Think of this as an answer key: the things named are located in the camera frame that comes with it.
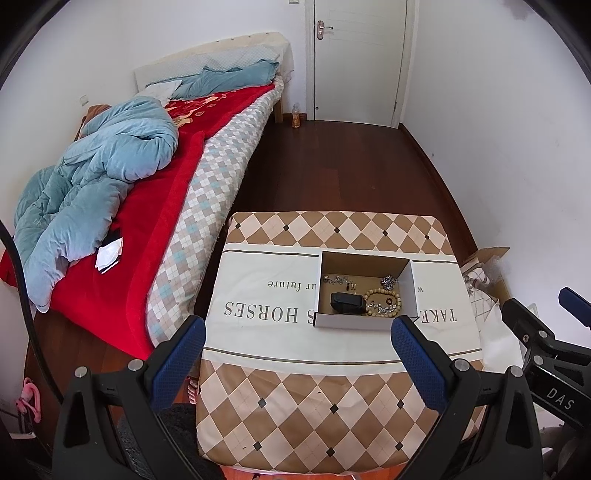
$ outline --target white door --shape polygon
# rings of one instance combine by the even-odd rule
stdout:
[[[315,0],[316,120],[390,126],[406,4],[406,0]]]

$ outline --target door frame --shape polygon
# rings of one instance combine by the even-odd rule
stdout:
[[[306,118],[316,118],[315,95],[316,95],[316,22],[314,19],[316,0],[304,0],[306,15]],[[415,32],[418,24],[418,2],[419,0],[406,0],[406,19],[404,25],[404,42],[402,44],[402,62],[400,64],[400,77],[398,79],[398,92],[392,113],[390,126],[398,128],[404,100],[408,94],[409,77],[413,60],[415,43]]]

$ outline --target jewelry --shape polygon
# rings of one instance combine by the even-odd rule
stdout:
[[[394,278],[392,275],[386,275],[379,281],[379,284],[384,290],[393,290],[396,283],[398,283],[398,279]]]
[[[391,305],[389,304],[387,307],[384,307],[380,303],[375,303],[374,301],[368,301],[370,296],[375,293],[381,293],[382,295],[387,295],[392,297],[394,300],[391,301]],[[365,301],[367,302],[365,311],[369,316],[373,317],[395,317],[402,308],[402,300],[400,299],[400,295],[392,290],[386,290],[384,288],[376,288],[372,290],[368,290],[365,295],[363,295]]]
[[[322,277],[322,281],[324,283],[338,283],[340,285],[342,285],[348,279],[349,279],[349,277],[341,277],[339,275],[336,275],[334,278],[330,278],[328,275],[325,275],[324,277]]]

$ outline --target white wall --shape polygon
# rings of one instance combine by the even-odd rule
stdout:
[[[479,247],[509,246],[513,296],[591,346],[557,301],[591,300],[591,85],[521,0],[420,0],[403,123],[432,157]]]
[[[306,111],[304,0],[125,0],[131,66],[223,38],[278,31],[291,43],[294,71],[285,87],[284,110]]]
[[[135,92],[118,4],[71,0],[35,36],[0,90],[0,219],[10,231],[27,180],[54,164],[76,135],[88,108],[80,97],[113,105]],[[2,282],[0,306],[0,398],[12,401],[22,388],[28,339],[16,291]]]

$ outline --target wooden bead bracelet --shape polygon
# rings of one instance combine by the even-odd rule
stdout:
[[[378,313],[378,312],[370,310],[368,300],[369,300],[370,296],[375,293],[381,293],[382,295],[394,297],[394,299],[396,301],[396,306],[394,307],[394,310],[391,312],[388,312],[388,313]],[[366,301],[365,311],[367,312],[367,314],[369,316],[372,316],[372,317],[395,317],[396,315],[398,315],[398,313],[400,312],[400,309],[402,308],[402,300],[400,299],[400,295],[398,293],[394,292],[393,290],[384,290],[383,288],[376,288],[376,289],[368,290],[366,292],[366,294],[363,295],[363,297]]]

